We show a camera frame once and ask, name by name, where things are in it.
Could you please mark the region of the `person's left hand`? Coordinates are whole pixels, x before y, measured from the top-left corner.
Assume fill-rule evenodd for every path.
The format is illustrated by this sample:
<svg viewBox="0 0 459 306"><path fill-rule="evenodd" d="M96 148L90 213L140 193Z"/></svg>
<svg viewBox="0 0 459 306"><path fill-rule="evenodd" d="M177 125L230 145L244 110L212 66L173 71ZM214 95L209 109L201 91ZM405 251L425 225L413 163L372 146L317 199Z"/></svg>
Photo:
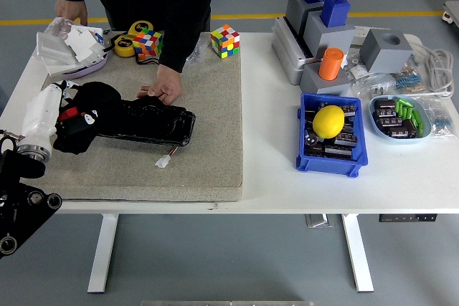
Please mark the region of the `person's left hand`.
<svg viewBox="0 0 459 306"><path fill-rule="evenodd" d="M150 86L141 86L136 97L157 97L163 104L171 105L181 94L181 74L170 67L160 64L154 83Z"/></svg>

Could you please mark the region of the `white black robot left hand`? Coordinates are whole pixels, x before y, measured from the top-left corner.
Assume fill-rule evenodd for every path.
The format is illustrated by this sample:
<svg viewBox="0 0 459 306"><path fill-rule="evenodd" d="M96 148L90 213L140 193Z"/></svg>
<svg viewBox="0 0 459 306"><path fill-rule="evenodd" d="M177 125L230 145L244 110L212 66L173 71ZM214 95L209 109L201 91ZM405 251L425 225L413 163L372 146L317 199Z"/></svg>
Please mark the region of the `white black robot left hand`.
<svg viewBox="0 0 459 306"><path fill-rule="evenodd" d="M78 84L62 80L45 87L32 98L26 107L22 124L20 145L51 146L50 138L56 133L56 124L82 115L87 124L92 125L98 118L96 110L86 111L81 105L60 110L62 100L67 100L67 88L77 89Z"/></svg>

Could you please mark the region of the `person's right hand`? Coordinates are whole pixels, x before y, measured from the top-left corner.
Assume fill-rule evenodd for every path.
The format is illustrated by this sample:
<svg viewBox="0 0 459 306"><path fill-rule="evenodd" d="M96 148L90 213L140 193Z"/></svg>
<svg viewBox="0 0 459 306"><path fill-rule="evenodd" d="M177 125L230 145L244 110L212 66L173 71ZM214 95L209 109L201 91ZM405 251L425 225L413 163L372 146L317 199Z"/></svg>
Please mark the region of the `person's right hand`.
<svg viewBox="0 0 459 306"><path fill-rule="evenodd" d="M80 20L80 24L87 26L87 7L85 1L57 0L55 3L56 16L70 21Z"/></svg>

